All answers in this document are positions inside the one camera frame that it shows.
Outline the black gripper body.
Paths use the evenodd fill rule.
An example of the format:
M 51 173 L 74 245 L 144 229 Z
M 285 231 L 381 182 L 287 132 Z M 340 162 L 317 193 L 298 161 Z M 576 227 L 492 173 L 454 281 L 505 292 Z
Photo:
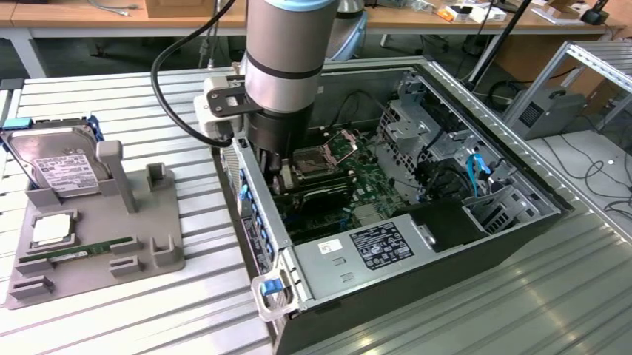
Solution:
M 246 114 L 246 136 L 254 146 L 287 158 L 301 145 L 313 116 L 313 105 L 290 113 L 262 110 Z

